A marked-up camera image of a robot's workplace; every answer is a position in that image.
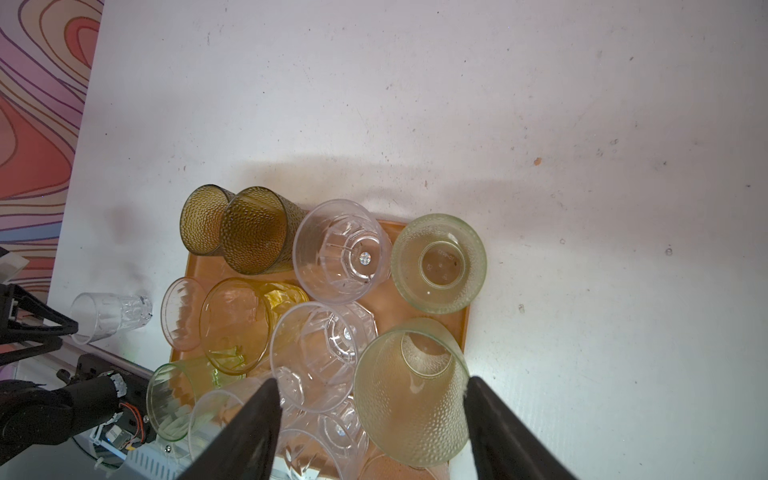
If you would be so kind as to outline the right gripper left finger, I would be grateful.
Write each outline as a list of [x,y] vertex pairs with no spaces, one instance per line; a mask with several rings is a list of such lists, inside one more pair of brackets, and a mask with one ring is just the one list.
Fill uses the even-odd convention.
[[251,397],[236,421],[256,419],[260,411],[276,415],[260,433],[248,434],[230,424],[180,475],[182,479],[269,479],[278,445],[282,407],[278,382],[267,380]]

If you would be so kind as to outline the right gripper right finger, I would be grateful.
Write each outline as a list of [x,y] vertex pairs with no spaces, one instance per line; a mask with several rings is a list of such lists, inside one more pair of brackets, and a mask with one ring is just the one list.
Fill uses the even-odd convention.
[[575,479],[480,377],[469,379],[463,405],[480,479]]

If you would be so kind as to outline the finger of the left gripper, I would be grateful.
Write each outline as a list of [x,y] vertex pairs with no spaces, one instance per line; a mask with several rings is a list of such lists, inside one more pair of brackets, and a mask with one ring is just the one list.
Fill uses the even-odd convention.
[[56,351],[78,323],[17,284],[1,285],[1,346],[31,343],[1,353],[1,365]]

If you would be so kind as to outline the small clear glass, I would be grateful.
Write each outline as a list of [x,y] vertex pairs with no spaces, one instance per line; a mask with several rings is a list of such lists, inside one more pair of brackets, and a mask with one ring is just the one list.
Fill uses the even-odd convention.
[[152,310],[152,302],[144,296],[81,293],[70,308],[70,318],[78,323],[71,338],[86,345],[142,328],[152,319]]

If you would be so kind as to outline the bright green glass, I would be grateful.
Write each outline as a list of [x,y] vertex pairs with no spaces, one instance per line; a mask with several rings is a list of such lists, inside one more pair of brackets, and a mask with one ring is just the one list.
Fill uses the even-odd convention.
[[187,436],[191,413],[206,393],[244,379],[218,370],[206,357],[161,365],[151,376],[146,393],[147,415],[162,439],[177,442]]

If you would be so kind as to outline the tall pale green glass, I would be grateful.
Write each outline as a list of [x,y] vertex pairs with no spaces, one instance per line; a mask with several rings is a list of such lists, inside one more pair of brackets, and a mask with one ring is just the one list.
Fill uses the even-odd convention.
[[365,348],[353,397],[363,429],[383,453],[429,468],[453,459],[469,441],[468,381],[464,355],[448,329],[413,318]]

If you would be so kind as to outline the yellow glass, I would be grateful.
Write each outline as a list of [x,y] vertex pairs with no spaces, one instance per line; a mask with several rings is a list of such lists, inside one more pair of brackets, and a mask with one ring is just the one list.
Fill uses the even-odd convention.
[[199,320],[206,358],[227,375],[245,375],[263,359],[282,314],[309,300],[300,287],[284,282],[229,278],[203,301]]

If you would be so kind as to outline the pink glass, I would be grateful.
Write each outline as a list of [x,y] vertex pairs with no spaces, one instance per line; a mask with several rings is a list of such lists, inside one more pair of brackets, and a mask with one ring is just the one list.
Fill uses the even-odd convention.
[[381,453],[371,457],[364,465],[360,480],[435,480],[447,479],[442,467],[414,468]]
[[192,277],[175,280],[166,290],[160,308],[163,335],[169,345],[186,352],[200,345],[199,320],[206,291]]

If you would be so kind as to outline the small pale green glass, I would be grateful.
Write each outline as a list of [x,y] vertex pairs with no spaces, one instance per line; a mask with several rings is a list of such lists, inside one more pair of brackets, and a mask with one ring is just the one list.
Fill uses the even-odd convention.
[[477,232],[449,214],[421,216],[405,226],[391,253],[391,275],[403,299],[429,314],[458,312],[477,297],[487,255]]

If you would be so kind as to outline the brown glass back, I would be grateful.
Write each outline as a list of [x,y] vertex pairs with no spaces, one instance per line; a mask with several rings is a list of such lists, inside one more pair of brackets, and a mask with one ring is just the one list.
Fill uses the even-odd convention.
[[222,256],[221,225],[235,194],[218,185],[195,189],[185,201],[179,222],[185,248],[197,256]]

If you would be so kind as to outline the dark olive glass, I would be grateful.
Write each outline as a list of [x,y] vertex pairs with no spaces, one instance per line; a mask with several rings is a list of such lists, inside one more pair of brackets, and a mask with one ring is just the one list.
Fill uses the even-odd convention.
[[224,211],[223,256],[242,275],[262,275],[293,268],[293,245],[306,211],[263,186],[239,192]]

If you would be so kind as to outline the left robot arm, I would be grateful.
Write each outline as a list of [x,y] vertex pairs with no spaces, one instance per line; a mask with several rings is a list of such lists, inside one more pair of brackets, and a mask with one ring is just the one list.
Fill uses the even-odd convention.
[[[78,332],[76,321],[48,307],[17,284],[1,286],[1,343],[32,347],[1,354],[3,366],[60,349],[63,337]],[[1,382],[1,462],[32,445],[58,445],[103,424],[118,412],[127,393],[114,373],[57,390],[23,380]]]

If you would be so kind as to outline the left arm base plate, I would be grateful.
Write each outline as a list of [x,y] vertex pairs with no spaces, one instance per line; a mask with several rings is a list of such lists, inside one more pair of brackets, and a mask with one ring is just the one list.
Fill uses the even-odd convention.
[[93,416],[100,423],[89,423],[84,431],[93,458],[121,463],[130,452],[156,439],[147,407],[148,370],[85,353],[74,365],[58,369],[56,377],[74,389],[77,402],[95,408]]

